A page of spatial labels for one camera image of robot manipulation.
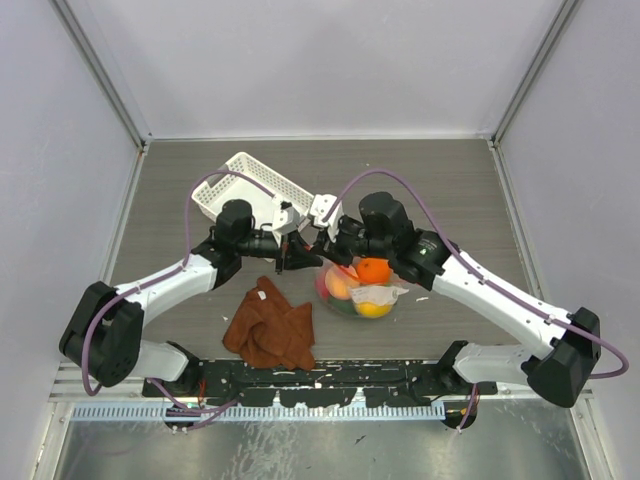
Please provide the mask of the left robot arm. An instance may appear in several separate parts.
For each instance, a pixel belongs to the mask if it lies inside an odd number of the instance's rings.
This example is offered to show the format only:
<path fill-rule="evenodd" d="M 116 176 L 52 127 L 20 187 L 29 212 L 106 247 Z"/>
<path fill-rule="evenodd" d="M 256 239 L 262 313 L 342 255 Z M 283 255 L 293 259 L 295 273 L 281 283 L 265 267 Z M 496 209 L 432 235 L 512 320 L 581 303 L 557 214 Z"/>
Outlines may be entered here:
<path fill-rule="evenodd" d="M 80 367 L 85 392 L 94 396 L 137 374 L 164 380 L 178 396 L 194 393 L 200 372 L 189 365 L 186 351 L 143 340 L 143 329 L 167 310 L 226 284 L 246 257 L 271 259 L 276 272 L 322 264 L 297 229 L 282 236 L 259 229 L 250 203 L 237 199 L 223 205 L 207 239 L 183 260 L 117 287 L 102 281 L 87 287 L 59 342 L 60 352 Z"/>

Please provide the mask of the orange fruit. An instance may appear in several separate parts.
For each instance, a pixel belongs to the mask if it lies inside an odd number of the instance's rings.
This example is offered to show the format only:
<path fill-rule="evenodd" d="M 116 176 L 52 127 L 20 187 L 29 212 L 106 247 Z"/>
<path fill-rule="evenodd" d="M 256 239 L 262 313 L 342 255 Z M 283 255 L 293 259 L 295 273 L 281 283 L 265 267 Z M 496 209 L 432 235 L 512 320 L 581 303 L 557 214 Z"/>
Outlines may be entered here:
<path fill-rule="evenodd" d="M 362 284 L 387 284 L 392 276 L 388 261 L 381 258 L 363 258 L 355 271 Z"/>

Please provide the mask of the pink peach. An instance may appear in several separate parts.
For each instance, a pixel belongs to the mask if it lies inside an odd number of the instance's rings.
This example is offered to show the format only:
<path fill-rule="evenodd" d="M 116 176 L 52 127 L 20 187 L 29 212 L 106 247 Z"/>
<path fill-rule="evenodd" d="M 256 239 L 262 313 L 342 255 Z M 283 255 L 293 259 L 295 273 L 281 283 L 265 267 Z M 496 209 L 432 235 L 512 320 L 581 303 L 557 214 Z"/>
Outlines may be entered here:
<path fill-rule="evenodd" d="M 357 280 L 339 269 L 328 270 L 324 277 L 324 283 L 329 294 L 338 300 L 350 300 L 351 290 L 360 286 Z"/>

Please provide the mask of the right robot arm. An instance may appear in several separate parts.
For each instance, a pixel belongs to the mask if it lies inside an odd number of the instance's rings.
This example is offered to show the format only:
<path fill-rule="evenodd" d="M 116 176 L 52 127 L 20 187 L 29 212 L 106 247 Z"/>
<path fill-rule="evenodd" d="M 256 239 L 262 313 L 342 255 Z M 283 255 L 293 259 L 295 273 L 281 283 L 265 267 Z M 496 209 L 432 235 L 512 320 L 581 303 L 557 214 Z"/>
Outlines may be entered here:
<path fill-rule="evenodd" d="M 576 403 L 601 356 L 595 313 L 569 312 L 509 284 L 436 232 L 415 227 L 387 192 L 365 196 L 359 212 L 353 219 L 335 196 L 315 196 L 308 213 L 319 231 L 313 252 L 341 265 L 385 259 L 402 280 L 465 305 L 519 342 L 453 343 L 438 370 L 444 390 L 459 394 L 471 384 L 503 382 L 527 385 L 559 407 Z"/>

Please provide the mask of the dark green avocado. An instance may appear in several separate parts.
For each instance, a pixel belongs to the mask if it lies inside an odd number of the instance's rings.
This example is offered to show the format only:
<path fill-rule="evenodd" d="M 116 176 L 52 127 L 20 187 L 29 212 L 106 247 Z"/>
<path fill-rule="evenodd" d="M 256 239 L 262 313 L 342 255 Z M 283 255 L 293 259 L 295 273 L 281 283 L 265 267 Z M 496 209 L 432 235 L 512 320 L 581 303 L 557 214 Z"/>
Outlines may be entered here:
<path fill-rule="evenodd" d="M 345 314 L 345 315 L 357 314 L 357 311 L 351 300 L 341 300 L 334 297 L 330 297 L 328 299 L 328 303 L 332 308 L 334 308 L 338 312 L 341 312 L 342 314 Z"/>

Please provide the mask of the clear zip top bag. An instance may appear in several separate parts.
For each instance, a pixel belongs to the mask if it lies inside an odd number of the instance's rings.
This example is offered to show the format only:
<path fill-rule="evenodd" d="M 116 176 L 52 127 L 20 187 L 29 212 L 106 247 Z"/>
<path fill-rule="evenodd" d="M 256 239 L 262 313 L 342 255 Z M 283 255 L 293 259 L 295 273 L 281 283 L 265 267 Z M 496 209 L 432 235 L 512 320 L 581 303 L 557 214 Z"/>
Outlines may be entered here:
<path fill-rule="evenodd" d="M 342 265 L 338 265 L 338 264 L 326 261 L 323 264 L 323 266 L 320 268 L 318 273 L 316 274 L 316 277 L 320 276 L 320 275 L 325 277 L 325 274 L 326 274 L 326 272 L 328 270 L 330 270 L 330 269 L 339 269 L 342 272 L 344 272 L 346 275 L 348 275 L 351 278 L 353 278 L 354 280 L 357 280 L 359 282 L 359 284 L 360 284 L 359 287 L 354 288 L 354 289 L 351 290 L 351 299 L 350 300 L 353 302 L 353 304 L 361 303 L 361 302 L 371 302 L 371 303 L 375 303 L 377 305 L 392 305 L 393 309 L 394 309 L 394 307 L 398 303 L 399 299 L 403 295 L 407 294 L 409 292 L 409 289 L 406 286 L 403 285 L 403 283 L 399 280 L 399 278 L 393 272 L 392 272 L 391 279 L 387 284 L 362 284 L 359 281 L 359 279 L 357 277 L 357 274 L 356 274 L 356 271 L 355 271 L 355 266 L 357 265 L 357 263 L 361 259 L 363 259 L 363 258 L 356 258 L 353 261 L 353 263 L 350 264 L 349 266 L 342 266 Z M 330 308 L 332 308 L 328 303 L 328 299 L 330 297 L 332 297 L 329 294 L 329 292 L 328 292 L 328 295 L 325 298 L 322 298 L 320 295 L 319 295 L 319 297 L 324 301 L 325 304 L 327 304 Z M 346 315 L 346 316 L 364 318 L 364 317 L 359 316 L 358 314 L 356 314 L 356 315 Z"/>

